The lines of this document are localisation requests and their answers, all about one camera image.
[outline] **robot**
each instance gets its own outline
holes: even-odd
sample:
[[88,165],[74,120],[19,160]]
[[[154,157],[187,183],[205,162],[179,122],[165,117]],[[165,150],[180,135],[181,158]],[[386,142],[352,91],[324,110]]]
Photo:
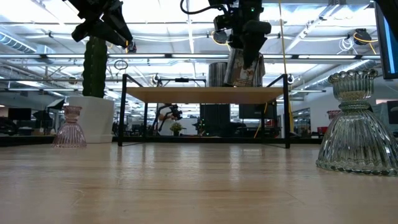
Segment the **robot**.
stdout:
[[[180,2],[181,10],[186,14],[198,14],[209,9],[217,9],[224,15],[214,19],[216,32],[231,29],[228,44],[235,49],[243,49],[244,68],[249,67],[258,56],[262,45],[267,40],[266,34],[271,32],[268,22],[259,20],[264,11],[263,0],[208,0],[210,6],[199,11],[189,12],[183,8],[184,0]],[[79,42],[88,35],[128,48],[136,52],[130,30],[122,15],[123,2],[120,0],[69,0],[80,12],[78,16],[85,22],[78,25],[72,33],[75,41]],[[379,4],[395,37],[398,37],[398,0],[374,0]]]

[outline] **yellow cable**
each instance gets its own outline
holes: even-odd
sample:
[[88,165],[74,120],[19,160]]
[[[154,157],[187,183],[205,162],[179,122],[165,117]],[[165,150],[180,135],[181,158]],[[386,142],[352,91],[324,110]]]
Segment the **yellow cable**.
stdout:
[[[264,110],[264,114],[267,112],[267,107],[268,107],[268,103],[266,103],[266,108]],[[256,134],[254,135],[254,138],[257,137],[257,134],[259,133],[260,127],[261,127],[261,121],[260,121],[259,127],[257,128]]]
[[356,34],[358,34],[358,33],[355,33],[353,37],[354,37],[355,39],[357,39],[357,40],[359,40],[359,41],[362,41],[362,42],[365,42],[365,43],[373,43],[373,42],[379,41],[379,40],[363,40],[363,39],[359,39],[359,38],[356,37]]
[[[282,22],[282,0],[279,0],[279,15],[280,15],[280,34],[282,36],[282,53],[284,56],[284,69],[285,69],[285,74],[287,75],[287,69],[286,69],[286,53],[285,53],[285,38],[284,38],[284,27],[283,27],[283,22]],[[290,105],[290,97],[287,98],[287,101],[289,102],[289,117],[290,117],[290,131],[293,131],[293,113],[292,113],[292,108]]]
[[374,47],[373,47],[372,43],[369,43],[369,46],[371,46],[371,48],[372,48],[372,50],[373,50],[373,53],[374,53],[374,54],[377,54],[376,51],[374,50]]
[[231,48],[229,47],[228,43],[219,44],[219,43],[217,43],[217,41],[214,40],[214,31],[211,32],[211,39],[214,41],[214,43],[216,43],[216,44],[218,44],[218,45],[222,45],[222,46],[225,46],[225,45],[226,45],[226,46],[228,47],[228,50],[231,51]]

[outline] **shelf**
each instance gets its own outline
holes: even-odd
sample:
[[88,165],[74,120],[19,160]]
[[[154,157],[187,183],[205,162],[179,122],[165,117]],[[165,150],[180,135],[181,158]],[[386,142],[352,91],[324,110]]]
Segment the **shelf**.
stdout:
[[145,103],[260,104],[283,94],[279,87],[128,87],[127,93]]

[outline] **pink glass candle holder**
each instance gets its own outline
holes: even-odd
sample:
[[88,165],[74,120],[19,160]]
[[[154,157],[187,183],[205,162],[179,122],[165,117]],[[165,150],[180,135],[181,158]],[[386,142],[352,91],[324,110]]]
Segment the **pink glass candle holder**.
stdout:
[[86,147],[86,138],[77,120],[80,116],[80,106],[64,106],[65,124],[59,129],[53,147]]

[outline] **cylindrical container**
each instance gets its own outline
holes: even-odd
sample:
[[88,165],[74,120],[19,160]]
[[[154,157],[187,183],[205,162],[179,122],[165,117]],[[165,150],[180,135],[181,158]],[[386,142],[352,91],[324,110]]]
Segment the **cylindrical container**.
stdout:
[[207,75],[207,87],[224,86],[226,65],[227,65],[226,62],[215,62],[209,64],[209,73]]
[[261,54],[248,69],[243,69],[243,50],[231,49],[224,84],[238,87],[260,87],[266,74],[264,58]]

